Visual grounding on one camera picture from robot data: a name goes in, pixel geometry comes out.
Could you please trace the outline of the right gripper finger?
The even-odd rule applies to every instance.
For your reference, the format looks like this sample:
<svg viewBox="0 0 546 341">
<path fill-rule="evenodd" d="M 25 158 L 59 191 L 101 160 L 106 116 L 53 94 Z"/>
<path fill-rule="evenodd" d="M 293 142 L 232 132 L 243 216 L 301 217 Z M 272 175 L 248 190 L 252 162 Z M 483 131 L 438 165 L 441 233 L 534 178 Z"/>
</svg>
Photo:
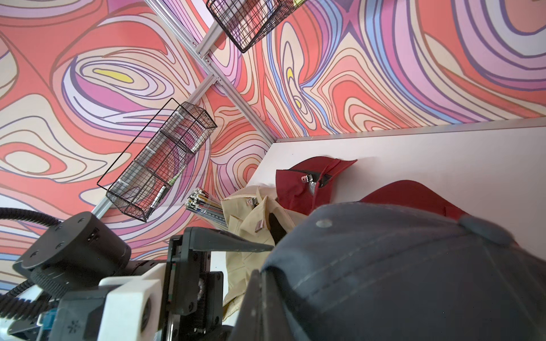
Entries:
<svg viewBox="0 0 546 341">
<path fill-rule="evenodd" d="M 262 302 L 262 275 L 258 270 L 254 270 L 229 341 L 264 340 Z"/>
</svg>

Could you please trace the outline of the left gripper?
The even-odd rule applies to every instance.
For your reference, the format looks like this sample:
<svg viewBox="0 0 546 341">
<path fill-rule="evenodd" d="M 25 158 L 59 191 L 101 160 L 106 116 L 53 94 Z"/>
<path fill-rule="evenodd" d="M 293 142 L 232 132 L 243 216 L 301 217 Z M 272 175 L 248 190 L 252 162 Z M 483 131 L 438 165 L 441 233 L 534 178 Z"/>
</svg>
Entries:
<svg viewBox="0 0 546 341">
<path fill-rule="evenodd" d="M 274 245 L 250 242 L 223 230 L 188 227 L 169 240 L 162 297 L 164 337 L 221 334 L 223 273 L 210 270 L 212 251 L 265 252 Z"/>
</svg>

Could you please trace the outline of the dark red cap front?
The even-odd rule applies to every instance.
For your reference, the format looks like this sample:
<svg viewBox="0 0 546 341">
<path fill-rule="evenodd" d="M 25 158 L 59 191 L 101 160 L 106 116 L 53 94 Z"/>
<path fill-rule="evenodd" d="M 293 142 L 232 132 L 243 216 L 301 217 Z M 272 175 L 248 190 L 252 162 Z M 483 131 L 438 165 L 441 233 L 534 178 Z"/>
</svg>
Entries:
<svg viewBox="0 0 546 341">
<path fill-rule="evenodd" d="M 356 163 L 355 160 L 314 156 L 290 169 L 277 170 L 277 201 L 285 209 L 310 215 L 331 202 L 335 179 Z"/>
</svg>

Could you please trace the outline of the grey Colorado cap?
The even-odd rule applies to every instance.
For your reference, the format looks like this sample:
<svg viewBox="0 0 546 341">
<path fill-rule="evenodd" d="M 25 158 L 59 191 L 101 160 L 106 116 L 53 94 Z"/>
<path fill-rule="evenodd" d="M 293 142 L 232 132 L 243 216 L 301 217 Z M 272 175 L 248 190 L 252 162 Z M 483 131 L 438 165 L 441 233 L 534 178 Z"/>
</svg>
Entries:
<svg viewBox="0 0 546 341">
<path fill-rule="evenodd" d="M 327 205 L 263 270 L 296 340 L 545 339 L 545 262 L 474 216 Z"/>
</svg>

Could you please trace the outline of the red Colorado cap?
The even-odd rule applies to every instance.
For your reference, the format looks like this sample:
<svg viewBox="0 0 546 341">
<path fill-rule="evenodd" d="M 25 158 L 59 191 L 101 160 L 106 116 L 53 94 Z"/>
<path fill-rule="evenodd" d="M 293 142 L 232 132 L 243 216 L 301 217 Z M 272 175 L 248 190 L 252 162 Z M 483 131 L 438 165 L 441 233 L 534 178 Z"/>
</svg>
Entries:
<svg viewBox="0 0 546 341">
<path fill-rule="evenodd" d="M 399 180 L 373 191 L 361 203 L 397 205 L 423 210 L 452 220 L 467 215 L 465 211 L 445 200 L 430 188 L 413 180 Z"/>
</svg>

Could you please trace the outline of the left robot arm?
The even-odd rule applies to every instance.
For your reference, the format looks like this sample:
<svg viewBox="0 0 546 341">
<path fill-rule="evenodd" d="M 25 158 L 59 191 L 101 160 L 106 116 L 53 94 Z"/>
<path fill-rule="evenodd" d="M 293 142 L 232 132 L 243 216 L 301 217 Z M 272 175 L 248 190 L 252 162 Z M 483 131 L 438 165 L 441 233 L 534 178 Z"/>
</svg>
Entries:
<svg viewBox="0 0 546 341">
<path fill-rule="evenodd" d="M 270 251 L 225 232 L 189 227 L 163 261 L 133 261 L 129 245 L 90 212 L 65 221 L 4 208 L 3 220 L 45 232 L 13 267 L 24 277 L 1 296 L 3 340 L 227 340 L 224 275 L 215 251 Z"/>
</svg>

